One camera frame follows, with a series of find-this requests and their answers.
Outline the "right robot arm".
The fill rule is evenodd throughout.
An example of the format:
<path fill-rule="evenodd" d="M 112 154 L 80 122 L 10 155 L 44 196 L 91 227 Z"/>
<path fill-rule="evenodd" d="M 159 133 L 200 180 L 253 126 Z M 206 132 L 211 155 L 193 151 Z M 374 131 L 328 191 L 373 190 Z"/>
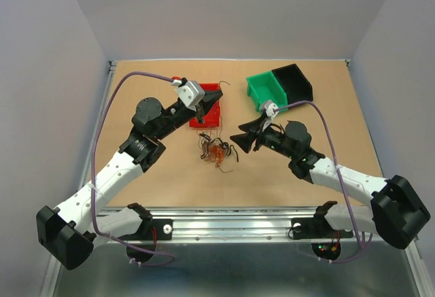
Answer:
<path fill-rule="evenodd" d="M 279 127 L 258 118 L 239 129 L 241 133 L 230 139 L 245 153 L 266 147 L 289 158 L 288 167 L 297 178 L 343 194 L 343 204 L 332 201 L 317 209 L 313 228 L 321 236 L 352 230 L 406 249 L 431 219 L 406 178 L 374 177 L 339 165 L 311 147 L 312 137 L 301 122 Z"/>

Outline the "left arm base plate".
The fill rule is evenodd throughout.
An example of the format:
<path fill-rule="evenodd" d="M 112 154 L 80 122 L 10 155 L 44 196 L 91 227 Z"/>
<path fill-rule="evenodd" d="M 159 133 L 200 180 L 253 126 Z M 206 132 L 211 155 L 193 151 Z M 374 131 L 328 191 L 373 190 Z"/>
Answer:
<path fill-rule="evenodd" d="M 157 241 L 170 241 L 173 234 L 173 220 L 169 218 L 153 218 L 144 220 L 139 228 L 131 234 L 122 236 L 126 241 L 151 241 L 156 234 Z"/>

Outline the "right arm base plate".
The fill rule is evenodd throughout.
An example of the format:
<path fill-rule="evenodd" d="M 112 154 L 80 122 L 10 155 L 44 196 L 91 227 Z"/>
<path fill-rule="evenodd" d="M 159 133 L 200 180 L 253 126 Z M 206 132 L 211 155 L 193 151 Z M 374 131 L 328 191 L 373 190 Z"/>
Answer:
<path fill-rule="evenodd" d="M 293 240 L 353 238 L 352 232 L 335 230 L 324 219 L 299 217 L 294 218 L 291 224 L 288 237 Z"/>

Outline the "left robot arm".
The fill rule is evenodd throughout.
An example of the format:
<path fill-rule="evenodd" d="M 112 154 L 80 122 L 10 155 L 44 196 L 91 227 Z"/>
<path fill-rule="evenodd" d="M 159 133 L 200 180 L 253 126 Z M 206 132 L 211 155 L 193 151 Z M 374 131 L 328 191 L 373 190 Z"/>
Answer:
<path fill-rule="evenodd" d="M 181 99 L 169 107 L 163 107 L 154 97 L 139 101 L 127 140 L 95 178 L 55 208 L 45 206 L 38 211 L 40 244 L 67 270 L 83 264 L 94 249 L 110 239 L 151 241 L 144 256 L 138 255 L 138 246 L 130 246 L 130 255 L 138 263 L 156 255 L 155 242 L 163 232 L 164 223 L 153 223 L 152 214 L 140 204 L 129 204 L 102 218 L 97 218 L 97 214 L 118 192 L 157 162 L 166 149 L 162 144 L 165 137 L 192 118 L 206 115 L 222 95 L 220 89 L 205 91 L 195 110 L 187 108 Z"/>

